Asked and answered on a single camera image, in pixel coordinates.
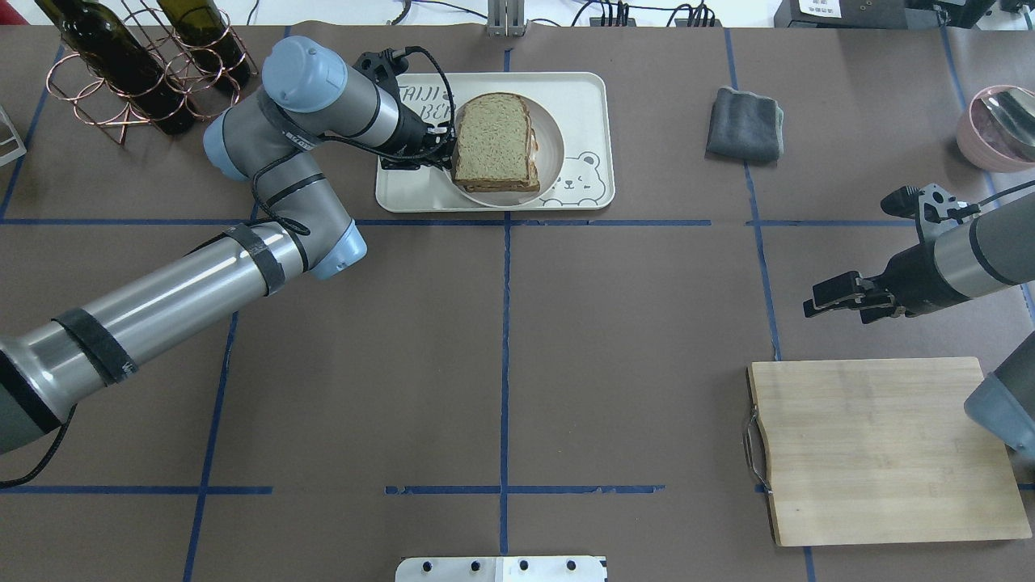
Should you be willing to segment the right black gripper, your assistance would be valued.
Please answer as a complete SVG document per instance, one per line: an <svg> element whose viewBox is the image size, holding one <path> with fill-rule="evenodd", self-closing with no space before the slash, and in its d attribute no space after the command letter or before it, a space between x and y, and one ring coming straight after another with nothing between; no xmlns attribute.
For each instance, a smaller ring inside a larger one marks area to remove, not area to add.
<svg viewBox="0 0 1035 582"><path fill-rule="evenodd" d="M875 281L858 272L845 272L814 285L814 299L803 302L806 318L850 310L858 312L862 324L908 318L945 309L945 281L934 262L934 246L918 243L891 257Z"/></svg>

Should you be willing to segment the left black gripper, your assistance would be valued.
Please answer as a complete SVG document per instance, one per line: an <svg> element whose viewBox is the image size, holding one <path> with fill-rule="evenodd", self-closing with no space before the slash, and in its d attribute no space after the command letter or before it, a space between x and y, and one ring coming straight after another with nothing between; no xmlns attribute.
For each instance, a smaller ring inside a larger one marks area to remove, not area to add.
<svg viewBox="0 0 1035 582"><path fill-rule="evenodd" d="M398 126L392 133L392 156L381 155L380 167L388 171L416 171L421 168L454 169L450 154L432 152L437 146L454 143L455 123L430 125L416 112L398 104Z"/></svg>

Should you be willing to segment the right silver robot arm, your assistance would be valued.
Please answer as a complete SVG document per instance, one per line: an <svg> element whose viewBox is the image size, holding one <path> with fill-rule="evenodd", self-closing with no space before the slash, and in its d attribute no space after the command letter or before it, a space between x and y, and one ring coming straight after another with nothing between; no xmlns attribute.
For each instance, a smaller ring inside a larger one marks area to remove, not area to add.
<svg viewBox="0 0 1035 582"><path fill-rule="evenodd" d="M891 192L881 207L913 221L918 242L890 258L880 275L850 270L815 284L806 317L854 310L865 324L915 318L1034 279L1031 196L984 210L931 183ZM969 419L1026 457L1034 450L1033 350L1028 336L964 404Z"/></svg>

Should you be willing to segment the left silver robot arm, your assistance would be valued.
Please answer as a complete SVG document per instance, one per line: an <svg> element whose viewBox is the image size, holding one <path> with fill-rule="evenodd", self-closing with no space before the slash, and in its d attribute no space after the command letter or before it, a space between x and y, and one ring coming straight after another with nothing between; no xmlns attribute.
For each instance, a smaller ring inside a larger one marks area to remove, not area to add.
<svg viewBox="0 0 1035 582"><path fill-rule="evenodd" d="M305 36L273 45L262 84L204 133L207 158L247 182L265 220L240 222L184 257L96 301L2 339L2 452L64 428L73 406L295 277L325 280L365 258L357 221L313 158L336 142L389 168L450 168L450 121L424 122L398 77L418 45L347 64Z"/></svg>

